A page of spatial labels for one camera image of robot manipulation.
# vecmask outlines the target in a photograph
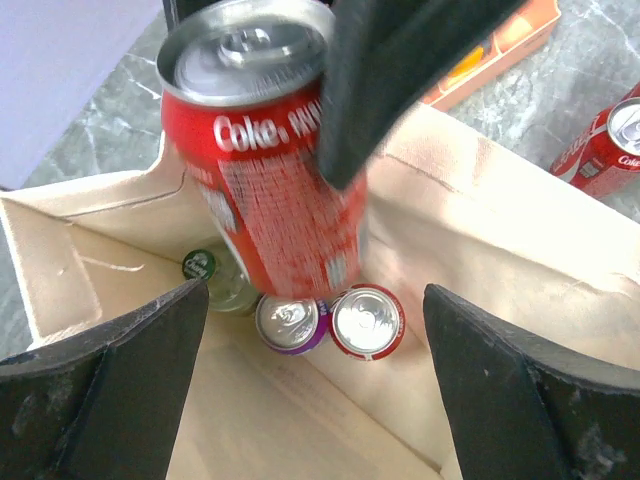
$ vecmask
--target pull tab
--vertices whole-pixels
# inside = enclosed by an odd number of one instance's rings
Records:
[[[620,136],[633,149],[640,147],[640,110],[636,110],[620,127]]]
[[[317,43],[312,33],[302,25],[244,27],[222,37],[220,56],[237,67],[276,63],[309,51]]]

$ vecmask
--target purple soda can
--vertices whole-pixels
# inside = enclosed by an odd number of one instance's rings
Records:
[[[318,346],[329,330],[329,306],[322,300],[288,300],[265,295],[256,308],[256,327],[264,343],[285,355]]]

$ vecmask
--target can lid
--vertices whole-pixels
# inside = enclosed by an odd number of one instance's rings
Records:
[[[262,103],[324,69],[333,13],[316,0],[232,0],[180,24],[157,58],[173,95],[199,105]]]
[[[336,339],[349,351],[373,355],[389,348],[401,327],[394,301],[383,291],[362,287],[346,293],[333,310]]]
[[[256,309],[256,326],[263,340],[272,347],[298,348],[313,337],[318,326],[316,302],[264,296]]]
[[[608,129],[618,147],[631,155],[640,155],[640,98],[616,105],[609,115]]]

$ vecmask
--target tote bag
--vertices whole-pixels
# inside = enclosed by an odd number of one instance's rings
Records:
[[[220,241],[163,139],[148,171],[6,194],[2,221],[32,348],[180,285]],[[251,318],[209,314],[170,479],[461,478],[422,318],[440,284],[579,352],[640,368],[640,226],[418,104],[369,162],[367,281],[408,330],[376,362],[331,341],[303,357],[264,346]]]

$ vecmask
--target coke logo text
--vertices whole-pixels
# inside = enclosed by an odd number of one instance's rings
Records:
[[[618,159],[618,163],[626,167],[640,167],[640,158],[633,158],[629,155],[622,155]]]
[[[213,136],[220,150],[224,152],[246,152],[247,150],[276,147],[289,142],[289,134],[283,127],[277,127],[270,118],[261,122],[252,121],[248,115],[242,123],[232,123],[229,117],[219,115],[213,122]]]
[[[582,133],[582,135],[580,135],[578,138],[574,140],[574,142],[571,144],[571,146],[569,146],[567,151],[565,151],[562,154],[554,170],[558,170],[562,165],[567,163],[567,161],[569,160],[569,157],[574,156],[576,153],[582,150],[582,148],[587,143],[589,143],[589,140],[591,140],[598,133],[600,133],[599,131],[600,129],[596,129],[596,125],[599,119],[600,119],[600,116],[597,116],[596,118],[594,118],[593,122],[591,123],[591,126],[587,130],[585,130]]]

